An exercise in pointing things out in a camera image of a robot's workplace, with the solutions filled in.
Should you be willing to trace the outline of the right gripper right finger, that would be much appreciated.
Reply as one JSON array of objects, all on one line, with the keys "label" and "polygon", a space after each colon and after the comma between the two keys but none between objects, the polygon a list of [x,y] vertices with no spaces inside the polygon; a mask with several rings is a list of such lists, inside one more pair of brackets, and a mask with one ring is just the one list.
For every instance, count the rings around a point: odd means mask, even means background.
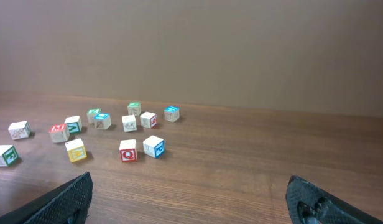
[{"label": "right gripper right finger", "polygon": [[285,200],[293,224],[383,224],[383,221],[293,175]]}]

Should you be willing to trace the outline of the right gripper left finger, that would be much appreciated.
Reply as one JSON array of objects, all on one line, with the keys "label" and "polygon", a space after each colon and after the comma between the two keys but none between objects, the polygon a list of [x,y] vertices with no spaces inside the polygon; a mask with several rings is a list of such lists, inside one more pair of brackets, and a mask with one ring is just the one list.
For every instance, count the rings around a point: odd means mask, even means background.
[{"label": "right gripper left finger", "polygon": [[84,224],[93,196],[89,172],[0,216],[0,224]]}]

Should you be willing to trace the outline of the red M block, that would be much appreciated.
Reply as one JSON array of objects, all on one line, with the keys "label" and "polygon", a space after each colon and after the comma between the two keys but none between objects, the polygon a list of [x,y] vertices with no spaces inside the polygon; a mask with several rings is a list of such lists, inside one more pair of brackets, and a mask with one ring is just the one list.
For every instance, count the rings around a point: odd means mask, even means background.
[{"label": "red M block", "polygon": [[66,124],[57,124],[50,128],[49,135],[53,143],[61,143],[68,141],[70,132]]}]

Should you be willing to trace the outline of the white block green E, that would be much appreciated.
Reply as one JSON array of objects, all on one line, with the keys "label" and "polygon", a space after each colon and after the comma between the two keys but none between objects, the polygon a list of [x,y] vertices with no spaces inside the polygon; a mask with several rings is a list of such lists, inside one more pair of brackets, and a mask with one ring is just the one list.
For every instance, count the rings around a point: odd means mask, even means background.
[{"label": "white block green E", "polygon": [[0,167],[9,167],[19,158],[14,145],[0,145]]}]

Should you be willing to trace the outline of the plain white block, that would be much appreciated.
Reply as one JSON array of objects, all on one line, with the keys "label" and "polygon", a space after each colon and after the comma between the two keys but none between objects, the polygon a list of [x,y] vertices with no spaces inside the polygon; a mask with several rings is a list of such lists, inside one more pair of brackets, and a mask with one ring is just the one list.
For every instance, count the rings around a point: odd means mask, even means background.
[{"label": "plain white block", "polygon": [[11,123],[8,127],[9,134],[13,140],[28,138],[30,136],[30,127],[27,121]]}]

